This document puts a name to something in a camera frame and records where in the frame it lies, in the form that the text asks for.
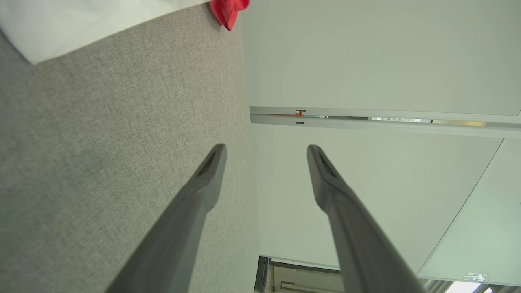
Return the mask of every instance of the red object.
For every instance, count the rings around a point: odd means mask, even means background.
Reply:
[[[210,2],[210,8],[217,22],[231,31],[237,20],[237,14],[248,8],[249,4],[250,0],[213,0]]]

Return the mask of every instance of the white wall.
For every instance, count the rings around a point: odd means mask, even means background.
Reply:
[[[318,144],[416,273],[501,139],[252,124],[260,254],[338,266],[306,148]]]
[[[517,115],[519,0],[260,0],[251,106]]]

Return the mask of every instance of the red cloth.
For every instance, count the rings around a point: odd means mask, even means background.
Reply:
[[[231,31],[237,20],[237,14],[248,8],[249,4],[250,0],[213,0],[210,2],[210,8],[217,22]]]

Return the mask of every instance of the light fixture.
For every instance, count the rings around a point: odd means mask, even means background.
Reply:
[[[445,291],[445,293],[472,293],[480,285],[480,283],[457,281],[452,283],[452,285],[447,289],[447,291]]]

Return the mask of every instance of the white sheet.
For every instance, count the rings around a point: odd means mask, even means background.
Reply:
[[[32,64],[208,0],[0,0],[2,31]]]

